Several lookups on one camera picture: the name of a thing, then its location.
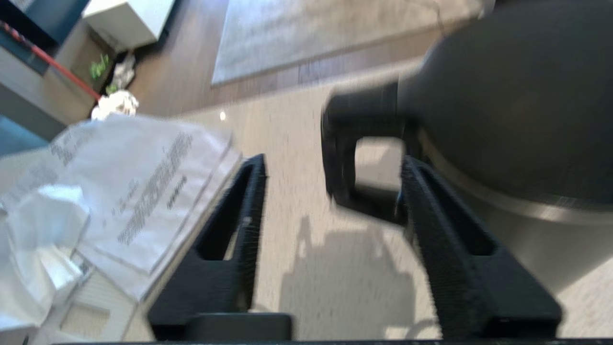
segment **gray rug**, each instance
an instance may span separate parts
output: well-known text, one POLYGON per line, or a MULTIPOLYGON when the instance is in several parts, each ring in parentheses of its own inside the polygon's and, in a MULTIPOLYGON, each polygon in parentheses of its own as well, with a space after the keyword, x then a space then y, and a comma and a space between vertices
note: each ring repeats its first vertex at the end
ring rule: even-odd
POLYGON ((481 0, 230 0, 213 84, 479 15, 481 0))

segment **wooden floor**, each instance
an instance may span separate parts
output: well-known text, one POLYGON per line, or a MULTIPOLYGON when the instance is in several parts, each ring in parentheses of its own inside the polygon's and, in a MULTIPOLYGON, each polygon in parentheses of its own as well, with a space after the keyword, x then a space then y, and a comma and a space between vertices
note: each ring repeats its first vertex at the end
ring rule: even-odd
MULTIPOLYGON (((212 87, 229 0, 177 1, 166 41, 139 58, 136 78, 129 88, 140 101, 139 112, 143 114, 178 115, 407 60, 423 55, 441 38, 440 28, 435 28, 212 87)), ((462 25, 449 25, 443 31, 462 25)))

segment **white paper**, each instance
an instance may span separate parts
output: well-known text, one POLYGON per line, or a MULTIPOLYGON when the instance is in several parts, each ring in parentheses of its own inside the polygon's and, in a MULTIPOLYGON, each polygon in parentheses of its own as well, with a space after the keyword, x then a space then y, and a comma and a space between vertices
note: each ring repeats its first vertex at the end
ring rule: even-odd
POLYGON ((226 153, 223 161, 214 172, 211 181, 194 205, 183 228, 180 230, 179 234, 177 234, 174 242, 171 243, 168 255, 162 259, 158 267, 154 269, 150 275, 143 274, 130 266, 126 266, 114 260, 112 257, 101 255, 90 246, 81 246, 80 250, 82 254, 88 257, 97 257, 96 261, 99 270, 103 271, 112 282, 119 286, 130 297, 137 301, 142 301, 149 294, 151 288, 155 285, 168 264, 175 259, 176 253, 189 235, 199 230, 197 226, 199 225, 203 213, 210 206, 239 160, 240 154, 236 151, 229 150, 228 153, 226 153))
POLYGON ((82 244, 150 274, 228 148, 200 126, 109 118, 58 179, 93 210, 82 244))
POLYGON ((0 333, 0 344, 2 345, 53 345, 87 342, 91 341, 58 330, 49 330, 45 326, 42 328, 20 328, 0 333))
MULTIPOLYGON (((184 233, 184 222, 229 145, 230 137, 198 125, 112 115, 60 134, 0 203, 10 213, 20 195, 38 185, 81 186, 91 218, 77 250, 141 299, 169 262, 169 249, 176 250, 191 231, 184 233)), ((210 185, 213 193, 219 188, 210 185)))
MULTIPOLYGON (((86 338, 79 343, 121 342, 134 315, 136 304, 106 277, 94 272, 82 287, 72 294, 67 304, 51 310, 41 330, 46 329, 48 334, 56 336, 74 335, 86 338), (98 312, 100 317, 92 317, 87 310, 98 312), (80 317, 82 312, 85 313, 83 315, 89 314, 87 320, 80 317)), ((76 341, 56 340, 51 344, 58 342, 76 341)))
POLYGON ((39 327, 82 273, 70 252, 88 220, 80 188, 43 186, 0 224, 0 330, 39 327))

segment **white cabinet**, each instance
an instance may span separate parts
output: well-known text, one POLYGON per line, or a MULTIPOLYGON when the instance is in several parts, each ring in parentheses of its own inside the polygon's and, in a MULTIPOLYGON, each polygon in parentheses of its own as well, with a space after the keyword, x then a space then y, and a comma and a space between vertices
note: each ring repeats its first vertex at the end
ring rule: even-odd
POLYGON ((175 0, 90 0, 82 17, 116 52, 156 42, 175 0))

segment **white tissue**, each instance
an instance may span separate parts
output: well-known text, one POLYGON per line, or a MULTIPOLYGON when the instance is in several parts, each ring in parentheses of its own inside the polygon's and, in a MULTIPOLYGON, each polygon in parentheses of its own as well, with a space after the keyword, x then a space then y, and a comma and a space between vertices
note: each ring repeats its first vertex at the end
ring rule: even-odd
POLYGON ((46 185, 0 223, 0 331, 39 327, 82 273, 70 260, 89 219, 80 187, 46 185))
POLYGON ((98 100, 98 105, 91 111, 92 120, 106 120, 111 113, 118 112, 134 116, 139 102, 126 90, 120 90, 98 100))

